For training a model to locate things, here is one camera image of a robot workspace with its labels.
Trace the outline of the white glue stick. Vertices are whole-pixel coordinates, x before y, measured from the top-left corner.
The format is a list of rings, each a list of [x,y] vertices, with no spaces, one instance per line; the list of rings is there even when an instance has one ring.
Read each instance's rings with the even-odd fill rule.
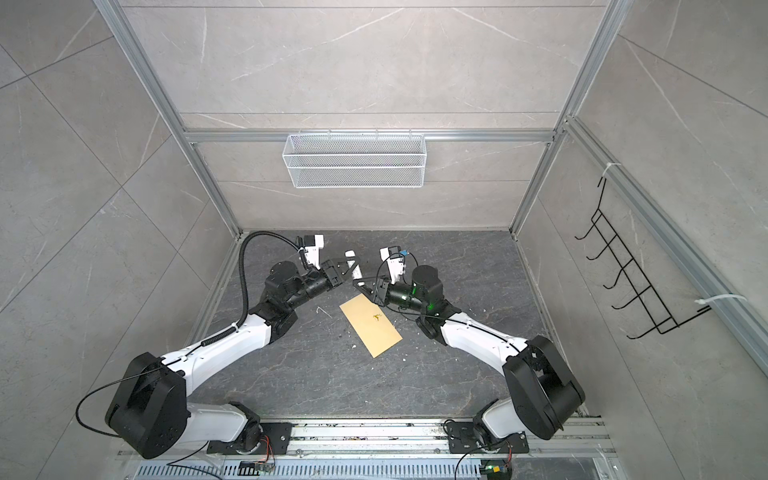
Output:
[[[345,259],[348,266],[348,270],[347,270],[348,276],[355,281],[361,280],[362,273],[361,273],[361,269],[359,266],[359,261],[356,253],[353,250],[346,251]]]

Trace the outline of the yellow kraft envelope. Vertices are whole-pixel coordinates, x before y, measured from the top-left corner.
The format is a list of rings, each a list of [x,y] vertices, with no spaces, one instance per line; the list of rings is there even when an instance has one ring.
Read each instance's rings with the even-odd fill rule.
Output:
[[[373,358],[402,340],[382,309],[364,295],[341,304],[340,309]]]

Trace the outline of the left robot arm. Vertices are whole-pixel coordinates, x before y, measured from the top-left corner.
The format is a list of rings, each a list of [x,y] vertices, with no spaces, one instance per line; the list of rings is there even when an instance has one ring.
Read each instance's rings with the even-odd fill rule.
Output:
[[[256,450],[263,430],[252,409],[238,401],[191,403],[189,396],[233,362],[284,336],[297,320],[297,307],[343,284],[356,266],[354,254],[306,273],[291,261],[275,264],[244,320],[163,356],[135,357],[107,408],[106,425],[145,459],[190,442],[219,442],[239,453]]]

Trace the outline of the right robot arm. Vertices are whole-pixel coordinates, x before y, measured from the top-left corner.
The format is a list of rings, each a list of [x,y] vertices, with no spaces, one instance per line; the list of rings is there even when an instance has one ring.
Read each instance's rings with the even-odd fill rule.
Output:
[[[491,448],[523,433],[549,440],[585,402],[583,387],[550,339],[514,337],[474,320],[445,297],[434,267],[416,267],[409,281],[360,277],[355,287],[380,307],[412,314],[426,337],[473,356],[504,377],[508,397],[473,418],[480,446]]]

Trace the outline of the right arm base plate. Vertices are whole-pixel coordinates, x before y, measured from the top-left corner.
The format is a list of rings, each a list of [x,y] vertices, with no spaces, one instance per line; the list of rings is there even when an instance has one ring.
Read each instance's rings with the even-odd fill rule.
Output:
[[[496,439],[469,421],[447,419],[441,424],[452,454],[501,453],[527,454],[530,452],[525,432],[513,433],[505,439]]]

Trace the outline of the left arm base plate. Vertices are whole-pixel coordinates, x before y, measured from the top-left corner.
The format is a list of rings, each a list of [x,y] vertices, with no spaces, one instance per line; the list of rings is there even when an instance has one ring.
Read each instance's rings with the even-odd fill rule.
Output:
[[[208,454],[223,455],[262,455],[270,451],[275,455],[287,453],[293,424],[289,422],[260,423],[258,427],[246,428],[233,442],[211,441]]]

